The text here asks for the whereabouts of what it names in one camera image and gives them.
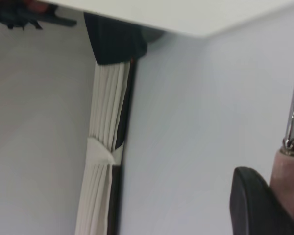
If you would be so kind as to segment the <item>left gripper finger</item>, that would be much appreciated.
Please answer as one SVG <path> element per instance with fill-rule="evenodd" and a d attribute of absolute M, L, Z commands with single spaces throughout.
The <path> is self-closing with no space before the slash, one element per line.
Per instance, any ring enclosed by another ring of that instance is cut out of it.
<path fill-rule="evenodd" d="M 252 168 L 234 169 L 229 209 L 234 235 L 294 235 L 294 220 Z"/>

